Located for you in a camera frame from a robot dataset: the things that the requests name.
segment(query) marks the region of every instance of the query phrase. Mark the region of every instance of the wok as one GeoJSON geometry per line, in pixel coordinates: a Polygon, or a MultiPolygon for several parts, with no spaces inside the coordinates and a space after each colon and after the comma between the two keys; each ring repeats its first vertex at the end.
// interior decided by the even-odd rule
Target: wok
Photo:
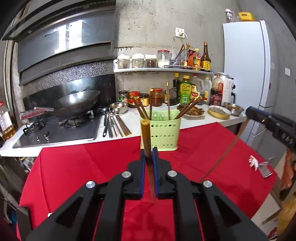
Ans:
{"type": "Polygon", "coordinates": [[[71,95],[64,96],[54,101],[51,108],[34,107],[34,110],[20,112],[20,119],[28,119],[37,115],[42,115],[46,111],[61,119],[72,119],[91,110],[98,101],[99,90],[86,90],[71,95]]]}

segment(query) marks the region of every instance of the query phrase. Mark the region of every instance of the bowl of food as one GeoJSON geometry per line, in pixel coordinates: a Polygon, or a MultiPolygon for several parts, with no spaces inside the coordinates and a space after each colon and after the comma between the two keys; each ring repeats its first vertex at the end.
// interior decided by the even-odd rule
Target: bowl of food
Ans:
{"type": "Polygon", "coordinates": [[[231,116],[230,110],[218,105],[210,105],[208,107],[208,113],[213,117],[222,120],[229,119],[229,117],[231,116]]]}
{"type": "MultiPolygon", "coordinates": [[[[182,109],[186,106],[186,104],[180,103],[177,107],[178,110],[182,111],[182,109]]],[[[186,119],[199,119],[205,116],[205,111],[203,108],[194,106],[189,111],[187,111],[183,117],[186,119]]]]}
{"type": "Polygon", "coordinates": [[[225,102],[224,106],[228,110],[230,110],[231,114],[234,115],[234,116],[239,116],[244,111],[244,108],[237,105],[237,104],[231,104],[229,102],[225,102]]]}
{"type": "Polygon", "coordinates": [[[115,102],[110,105],[110,108],[114,114],[123,114],[128,110],[128,106],[125,102],[115,102]]]}

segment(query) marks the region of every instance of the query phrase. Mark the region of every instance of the gas stove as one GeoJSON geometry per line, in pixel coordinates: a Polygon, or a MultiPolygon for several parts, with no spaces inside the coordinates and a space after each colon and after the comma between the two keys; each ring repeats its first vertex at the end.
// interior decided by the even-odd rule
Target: gas stove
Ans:
{"type": "Polygon", "coordinates": [[[12,148],[35,147],[67,143],[75,140],[92,141],[96,139],[101,112],[87,112],[85,115],[68,120],[54,116],[38,118],[28,124],[12,148]]]}

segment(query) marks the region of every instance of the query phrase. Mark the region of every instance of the stainless steel bowl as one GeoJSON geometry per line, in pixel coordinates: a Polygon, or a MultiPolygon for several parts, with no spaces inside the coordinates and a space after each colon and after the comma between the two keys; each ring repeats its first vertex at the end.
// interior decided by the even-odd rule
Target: stainless steel bowl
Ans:
{"type": "Polygon", "coordinates": [[[234,116],[239,116],[244,111],[244,108],[237,104],[231,104],[229,102],[225,102],[224,106],[225,108],[230,110],[231,114],[234,116]]]}
{"type": "Polygon", "coordinates": [[[123,114],[128,110],[128,105],[125,102],[115,102],[110,105],[114,114],[123,114]]]}

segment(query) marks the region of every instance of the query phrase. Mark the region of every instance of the green detergent bottle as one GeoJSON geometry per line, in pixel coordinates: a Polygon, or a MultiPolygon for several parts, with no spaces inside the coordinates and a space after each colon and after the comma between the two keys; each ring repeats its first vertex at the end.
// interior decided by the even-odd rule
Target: green detergent bottle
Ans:
{"type": "Polygon", "coordinates": [[[191,82],[190,76],[184,75],[180,83],[180,103],[187,104],[190,101],[191,82]]]}

